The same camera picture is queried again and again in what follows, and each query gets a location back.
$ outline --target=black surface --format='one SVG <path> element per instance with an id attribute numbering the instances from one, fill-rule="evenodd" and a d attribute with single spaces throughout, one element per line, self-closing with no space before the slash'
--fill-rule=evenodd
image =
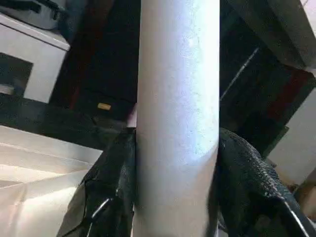
<path id="1" fill-rule="evenodd" d="M 0 125 L 103 150 L 123 127 L 106 120 L 103 127 L 83 113 L 0 93 Z"/>

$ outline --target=gray object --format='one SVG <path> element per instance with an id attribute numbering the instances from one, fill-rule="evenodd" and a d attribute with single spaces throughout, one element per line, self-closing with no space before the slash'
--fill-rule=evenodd
<path id="1" fill-rule="evenodd" d="M 0 11 L 30 25 L 51 30 L 65 14 L 65 0 L 1 0 Z"/>

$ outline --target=yellow label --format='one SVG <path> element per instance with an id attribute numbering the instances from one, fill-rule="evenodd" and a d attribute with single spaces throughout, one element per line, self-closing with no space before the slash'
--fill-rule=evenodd
<path id="1" fill-rule="evenodd" d="M 108 104 L 99 103 L 99 104 L 98 104 L 98 109 L 101 109 L 101 110 L 110 110 L 110 109 L 111 109 L 111 106 L 108 105 Z"/>

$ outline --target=metal pole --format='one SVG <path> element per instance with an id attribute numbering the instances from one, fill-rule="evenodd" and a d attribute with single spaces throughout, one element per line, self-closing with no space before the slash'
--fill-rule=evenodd
<path id="1" fill-rule="evenodd" d="M 142 0 L 135 237 L 204 236 L 218 91 L 219 0 Z"/>

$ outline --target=white pole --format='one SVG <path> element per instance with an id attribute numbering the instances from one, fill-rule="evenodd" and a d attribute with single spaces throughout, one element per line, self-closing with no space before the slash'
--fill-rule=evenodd
<path id="1" fill-rule="evenodd" d="M 218 143 L 219 0 L 142 0 L 141 12 L 134 237 L 201 237 Z"/>

